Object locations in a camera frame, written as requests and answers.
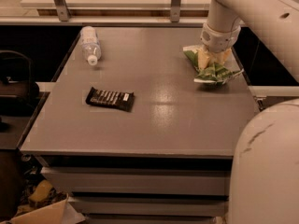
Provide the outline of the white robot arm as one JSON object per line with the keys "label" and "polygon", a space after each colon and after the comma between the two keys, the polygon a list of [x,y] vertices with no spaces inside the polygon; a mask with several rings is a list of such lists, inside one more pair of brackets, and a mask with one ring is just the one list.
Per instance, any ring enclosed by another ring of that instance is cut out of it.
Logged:
{"label": "white robot arm", "polygon": [[[236,40],[239,23],[299,79],[299,9],[292,0],[211,0],[201,34],[208,50]],[[255,116],[235,147],[228,224],[299,224],[299,100]]]}

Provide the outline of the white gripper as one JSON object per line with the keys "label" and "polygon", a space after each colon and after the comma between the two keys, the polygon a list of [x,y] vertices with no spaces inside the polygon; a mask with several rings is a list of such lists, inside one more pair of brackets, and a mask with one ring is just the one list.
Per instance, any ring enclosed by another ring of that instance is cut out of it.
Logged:
{"label": "white gripper", "polygon": [[238,39],[241,28],[237,26],[230,32],[218,32],[210,28],[206,23],[203,25],[200,39],[204,46],[197,50],[198,68],[206,69],[211,59],[210,52],[214,52],[216,62],[225,64],[232,53],[231,47]]}

